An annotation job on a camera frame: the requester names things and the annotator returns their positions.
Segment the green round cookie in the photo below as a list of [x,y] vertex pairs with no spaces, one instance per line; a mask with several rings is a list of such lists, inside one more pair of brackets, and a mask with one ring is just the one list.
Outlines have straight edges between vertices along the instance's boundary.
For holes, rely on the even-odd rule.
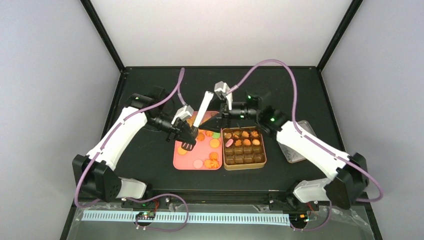
[[219,138],[221,137],[221,133],[220,133],[220,132],[214,132],[214,133],[212,134],[212,137],[213,137],[214,139],[219,139]]

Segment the pink round cookie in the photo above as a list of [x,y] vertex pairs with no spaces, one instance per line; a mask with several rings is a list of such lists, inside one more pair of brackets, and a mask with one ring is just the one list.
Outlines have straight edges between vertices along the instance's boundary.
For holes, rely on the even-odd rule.
[[232,138],[228,139],[225,143],[226,148],[230,148],[234,144],[234,140]]
[[204,166],[204,162],[203,162],[201,159],[196,159],[196,160],[193,162],[193,167],[194,167],[195,169],[201,169],[203,166]]

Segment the pink plastic tray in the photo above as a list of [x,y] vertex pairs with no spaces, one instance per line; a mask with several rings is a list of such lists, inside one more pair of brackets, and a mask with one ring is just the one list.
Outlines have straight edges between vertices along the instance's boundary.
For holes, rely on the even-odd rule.
[[[220,146],[218,148],[212,148],[210,146],[210,140],[213,139],[213,133],[219,132],[199,129],[196,137],[196,145],[192,151],[183,150],[181,148],[182,142],[176,141],[174,145],[173,166],[177,170],[218,170],[223,165],[223,139],[220,133]],[[203,162],[207,159],[218,160],[220,167],[217,169],[208,169],[203,166],[201,169],[195,169],[193,162],[197,159]]]

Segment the gold cookie tin box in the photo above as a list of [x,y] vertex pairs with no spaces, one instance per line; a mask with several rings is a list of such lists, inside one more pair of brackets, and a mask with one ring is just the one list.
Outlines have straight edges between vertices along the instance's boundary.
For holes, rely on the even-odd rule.
[[[263,168],[267,162],[263,136],[254,126],[232,127],[221,130],[223,165],[227,171]],[[233,139],[231,147],[225,147]]]

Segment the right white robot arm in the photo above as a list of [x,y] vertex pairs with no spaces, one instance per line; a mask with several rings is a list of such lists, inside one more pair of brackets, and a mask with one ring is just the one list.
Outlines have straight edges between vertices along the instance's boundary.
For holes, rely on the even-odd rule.
[[304,130],[271,106],[269,93],[264,96],[247,93],[244,102],[234,103],[221,93],[218,97],[219,113],[200,124],[201,130],[216,132],[227,128],[232,120],[253,120],[262,134],[296,151],[324,173],[322,179],[302,180],[291,187],[284,196],[290,209],[318,201],[347,210],[369,185],[366,159],[361,154],[349,155]]

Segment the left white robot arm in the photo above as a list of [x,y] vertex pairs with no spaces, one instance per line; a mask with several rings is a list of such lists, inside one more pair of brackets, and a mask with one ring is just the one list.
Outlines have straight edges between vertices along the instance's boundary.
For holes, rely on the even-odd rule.
[[145,126],[167,133],[167,141],[196,143],[196,136],[187,123],[194,113],[193,108],[185,103],[171,116],[164,112],[164,104],[171,97],[162,87],[155,87],[148,95],[132,94],[101,141],[86,155],[75,156],[72,168],[76,203],[80,192],[104,202],[143,197],[148,185],[137,179],[119,177],[115,169],[124,150]]

